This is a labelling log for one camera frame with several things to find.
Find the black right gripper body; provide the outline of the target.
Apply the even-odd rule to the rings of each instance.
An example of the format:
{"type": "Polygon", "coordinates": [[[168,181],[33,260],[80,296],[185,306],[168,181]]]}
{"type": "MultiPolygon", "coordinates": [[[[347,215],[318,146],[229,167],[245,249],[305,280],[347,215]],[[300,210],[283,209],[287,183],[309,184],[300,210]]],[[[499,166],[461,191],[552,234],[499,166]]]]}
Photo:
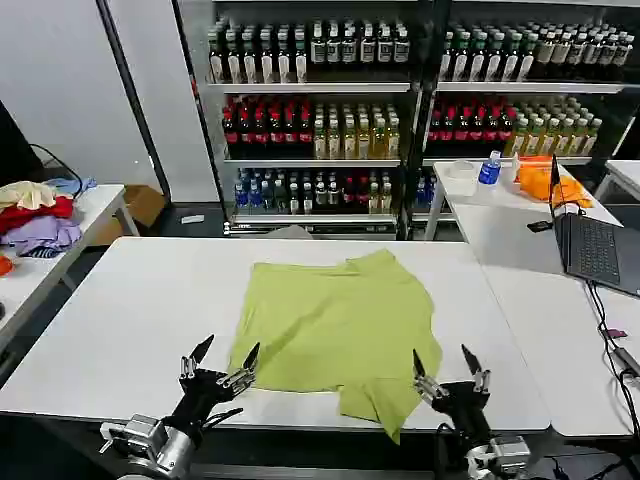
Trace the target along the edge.
{"type": "Polygon", "coordinates": [[[484,408],[489,394],[476,391],[471,381],[445,383],[441,389],[444,393],[431,400],[431,407],[451,419],[454,431],[465,445],[488,445],[491,429],[484,408]]]}

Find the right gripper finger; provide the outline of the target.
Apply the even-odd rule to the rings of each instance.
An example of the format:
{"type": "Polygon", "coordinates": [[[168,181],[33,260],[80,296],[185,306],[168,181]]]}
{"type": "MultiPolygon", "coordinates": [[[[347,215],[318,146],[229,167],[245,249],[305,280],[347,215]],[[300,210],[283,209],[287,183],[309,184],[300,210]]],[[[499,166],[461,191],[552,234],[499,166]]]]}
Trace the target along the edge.
{"type": "Polygon", "coordinates": [[[414,387],[425,401],[444,397],[444,389],[430,375],[427,374],[424,365],[416,350],[412,351],[414,387]]]}
{"type": "Polygon", "coordinates": [[[491,370],[484,369],[478,357],[473,354],[464,344],[461,345],[461,350],[464,355],[465,361],[469,367],[469,370],[474,378],[473,390],[477,393],[484,395],[489,394],[489,385],[491,379],[491,370]]]}

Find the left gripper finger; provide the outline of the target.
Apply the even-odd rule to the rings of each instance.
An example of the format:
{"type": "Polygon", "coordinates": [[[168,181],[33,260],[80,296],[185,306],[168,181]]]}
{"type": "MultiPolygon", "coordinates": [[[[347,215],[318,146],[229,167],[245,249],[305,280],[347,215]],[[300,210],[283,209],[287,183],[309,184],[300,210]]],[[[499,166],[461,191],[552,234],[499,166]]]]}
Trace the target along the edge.
{"type": "Polygon", "coordinates": [[[256,343],[244,360],[242,366],[232,373],[227,373],[216,381],[222,389],[229,391],[245,391],[255,380],[255,369],[258,361],[260,343],[256,343]]]}
{"type": "Polygon", "coordinates": [[[195,377],[197,367],[206,356],[214,338],[214,334],[209,335],[205,340],[196,345],[189,356],[183,356],[181,358],[181,380],[193,379],[195,377]]]}

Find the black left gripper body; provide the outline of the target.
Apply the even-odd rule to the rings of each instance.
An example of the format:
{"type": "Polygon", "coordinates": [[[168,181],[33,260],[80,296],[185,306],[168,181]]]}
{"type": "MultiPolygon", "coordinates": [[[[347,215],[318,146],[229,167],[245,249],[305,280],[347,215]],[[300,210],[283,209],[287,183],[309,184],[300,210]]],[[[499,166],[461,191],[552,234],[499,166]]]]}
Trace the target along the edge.
{"type": "Polygon", "coordinates": [[[164,425],[188,436],[201,436],[212,409],[234,398],[233,389],[218,384],[225,373],[197,369],[192,378],[180,381],[183,396],[173,413],[164,418],[164,425]]]}

